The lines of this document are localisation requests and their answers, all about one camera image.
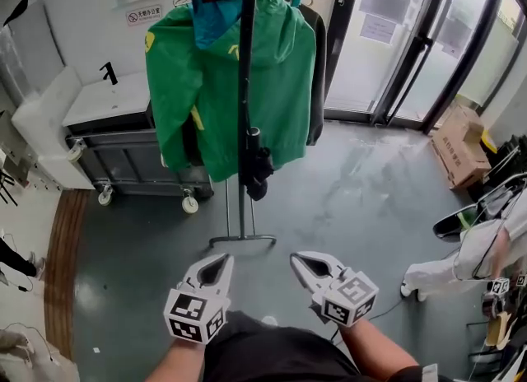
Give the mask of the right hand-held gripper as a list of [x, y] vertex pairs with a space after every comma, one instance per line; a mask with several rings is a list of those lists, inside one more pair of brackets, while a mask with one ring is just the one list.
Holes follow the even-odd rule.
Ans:
[[315, 313], [323, 323], [352, 327], [372, 311], [379, 288], [364, 272], [343, 269], [334, 256], [316, 251], [292, 253], [290, 265], [301, 285], [314, 292]]

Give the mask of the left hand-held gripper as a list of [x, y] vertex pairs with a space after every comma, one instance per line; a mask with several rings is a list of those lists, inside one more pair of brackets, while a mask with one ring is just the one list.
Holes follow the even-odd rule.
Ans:
[[233, 269], [231, 254], [209, 255], [189, 267], [182, 283], [214, 296], [171, 289], [163, 312], [171, 337], [207, 345], [218, 335], [231, 304], [226, 296]]

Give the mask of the person's left forearm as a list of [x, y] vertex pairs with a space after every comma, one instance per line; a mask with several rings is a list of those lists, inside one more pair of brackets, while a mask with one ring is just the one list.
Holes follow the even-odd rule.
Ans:
[[145, 382], [199, 382], [205, 346], [176, 338]]

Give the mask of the person's right forearm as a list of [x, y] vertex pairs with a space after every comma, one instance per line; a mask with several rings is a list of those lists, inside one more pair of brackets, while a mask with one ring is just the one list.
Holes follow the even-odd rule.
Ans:
[[358, 370], [375, 380], [386, 381], [401, 370], [418, 366], [417, 361], [374, 324], [359, 319], [338, 331]]

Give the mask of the person's dark shirt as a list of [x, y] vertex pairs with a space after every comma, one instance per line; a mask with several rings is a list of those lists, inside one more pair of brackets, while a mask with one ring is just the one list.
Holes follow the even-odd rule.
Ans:
[[203, 382], [448, 382], [436, 366], [409, 367], [386, 381], [363, 375], [348, 350], [309, 330], [270, 326], [241, 311], [205, 350]]

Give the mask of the grey wheeled cart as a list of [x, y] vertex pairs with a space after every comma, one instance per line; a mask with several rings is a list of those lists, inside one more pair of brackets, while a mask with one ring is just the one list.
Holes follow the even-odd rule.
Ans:
[[198, 201], [214, 194], [204, 167], [178, 172], [165, 167], [153, 129], [73, 135], [66, 143], [68, 158], [99, 192], [101, 206], [110, 205], [117, 194], [177, 197], [183, 210], [194, 214]]

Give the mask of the black chair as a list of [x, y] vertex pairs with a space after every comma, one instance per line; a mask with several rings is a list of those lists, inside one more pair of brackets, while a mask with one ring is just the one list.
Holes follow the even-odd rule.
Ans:
[[458, 243], [461, 233], [477, 224], [502, 218], [512, 201], [527, 189], [527, 172], [504, 180], [476, 203], [462, 207], [439, 220], [432, 228], [434, 235], [445, 242]]

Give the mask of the brown cardboard box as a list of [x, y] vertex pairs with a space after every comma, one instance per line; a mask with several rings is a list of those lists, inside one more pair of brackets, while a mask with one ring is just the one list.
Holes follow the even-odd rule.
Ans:
[[466, 189], [491, 169], [480, 145], [483, 131], [483, 123], [477, 113], [458, 105], [434, 132], [431, 147], [445, 172], [450, 189]]

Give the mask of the dark grey jacket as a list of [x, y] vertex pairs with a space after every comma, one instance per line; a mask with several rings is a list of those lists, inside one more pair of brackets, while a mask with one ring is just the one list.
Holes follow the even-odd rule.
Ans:
[[315, 33], [316, 51], [311, 86], [310, 126], [306, 142], [307, 146], [315, 146], [321, 136], [324, 126], [327, 35], [323, 18], [316, 11], [303, 4], [299, 6], [299, 10], [305, 21]]

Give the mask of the green hooded jacket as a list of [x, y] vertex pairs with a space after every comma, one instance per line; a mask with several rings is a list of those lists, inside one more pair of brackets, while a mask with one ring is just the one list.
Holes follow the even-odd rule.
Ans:
[[[173, 171], [190, 163], [183, 126], [191, 120], [215, 181], [238, 170], [241, 0], [172, 9], [145, 36], [156, 136]], [[285, 0], [258, 0], [250, 64], [250, 123], [276, 168], [302, 158], [310, 126], [315, 33]]]

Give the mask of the glass entrance door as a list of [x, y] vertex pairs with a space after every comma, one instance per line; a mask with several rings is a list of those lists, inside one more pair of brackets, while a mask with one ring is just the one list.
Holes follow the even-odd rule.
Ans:
[[391, 44], [360, 36], [361, 0], [334, 0], [329, 119], [426, 130], [454, 105], [483, 113], [527, 49], [527, 0], [411, 0]]

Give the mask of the white wrapped furniture piece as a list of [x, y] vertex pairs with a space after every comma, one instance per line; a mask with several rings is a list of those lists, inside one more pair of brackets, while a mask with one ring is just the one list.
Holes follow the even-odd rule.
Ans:
[[0, 27], [0, 82], [14, 104], [12, 124], [36, 165], [64, 189], [93, 189], [71, 161], [63, 126], [82, 83], [62, 60], [41, 0], [20, 0]]

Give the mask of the black faucet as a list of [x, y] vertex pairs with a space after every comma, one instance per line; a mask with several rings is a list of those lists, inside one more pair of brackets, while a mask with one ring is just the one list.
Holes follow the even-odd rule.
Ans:
[[119, 83], [118, 78], [115, 75], [114, 68], [113, 68], [111, 62], [105, 63], [100, 68], [100, 71], [105, 73], [104, 76], [103, 76], [103, 79], [104, 80], [109, 80], [111, 82], [112, 86], [115, 86], [115, 85], [117, 85]]

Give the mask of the black bag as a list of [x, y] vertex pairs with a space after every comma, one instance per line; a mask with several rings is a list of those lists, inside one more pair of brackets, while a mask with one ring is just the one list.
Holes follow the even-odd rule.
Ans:
[[491, 143], [482, 139], [480, 146], [487, 155], [491, 169], [483, 176], [483, 192], [496, 188], [512, 175], [527, 172], [527, 135], [516, 136], [493, 151]]

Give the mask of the white paper notice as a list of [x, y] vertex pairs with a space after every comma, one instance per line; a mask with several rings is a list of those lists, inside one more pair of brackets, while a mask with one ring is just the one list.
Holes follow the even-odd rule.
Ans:
[[398, 24], [396, 22], [379, 16], [366, 14], [360, 36], [382, 44], [391, 44], [397, 26]]

